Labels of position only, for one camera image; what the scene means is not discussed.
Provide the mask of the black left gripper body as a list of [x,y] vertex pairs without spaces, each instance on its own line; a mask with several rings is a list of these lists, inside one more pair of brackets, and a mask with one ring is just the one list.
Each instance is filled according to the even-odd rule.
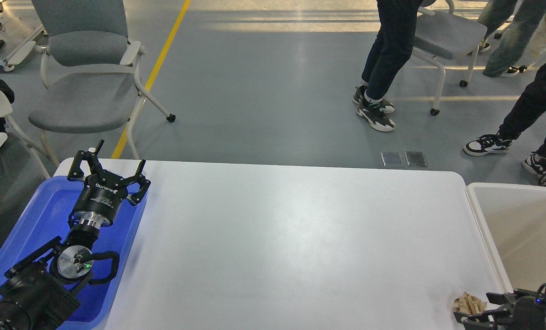
[[86,177],[84,189],[71,211],[71,226],[83,219],[94,220],[98,228],[111,226],[128,194],[125,186],[116,186],[123,179],[119,175]]

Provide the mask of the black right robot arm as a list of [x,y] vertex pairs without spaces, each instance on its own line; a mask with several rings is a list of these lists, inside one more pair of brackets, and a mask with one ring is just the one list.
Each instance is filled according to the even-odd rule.
[[546,283],[537,291],[516,288],[513,292],[486,294],[496,309],[481,313],[454,311],[456,322],[466,330],[546,330]]

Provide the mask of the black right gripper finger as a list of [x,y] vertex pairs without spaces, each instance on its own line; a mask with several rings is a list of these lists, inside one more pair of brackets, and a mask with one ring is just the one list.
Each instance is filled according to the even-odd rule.
[[486,310],[477,314],[453,311],[453,315],[465,330],[503,330],[512,323],[512,314],[507,308]]
[[516,307],[518,305],[535,306],[536,296],[535,291],[524,288],[516,288],[512,292],[495,293],[487,292],[486,298],[490,303],[495,305],[510,305]]

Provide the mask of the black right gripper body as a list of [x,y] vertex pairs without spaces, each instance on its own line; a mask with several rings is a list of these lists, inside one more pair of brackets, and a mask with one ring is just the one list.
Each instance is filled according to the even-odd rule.
[[513,306],[507,330],[546,330],[546,298],[523,296]]

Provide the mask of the white robot base cart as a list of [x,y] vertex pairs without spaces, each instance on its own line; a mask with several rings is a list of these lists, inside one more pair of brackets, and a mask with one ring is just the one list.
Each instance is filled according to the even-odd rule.
[[22,63],[43,33],[30,0],[0,0],[0,66],[5,71]]

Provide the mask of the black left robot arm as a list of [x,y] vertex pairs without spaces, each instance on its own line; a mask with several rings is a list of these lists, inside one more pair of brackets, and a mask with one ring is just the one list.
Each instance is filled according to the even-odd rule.
[[106,316],[145,208],[145,161],[127,178],[99,143],[45,180],[0,249],[0,330],[86,330]]

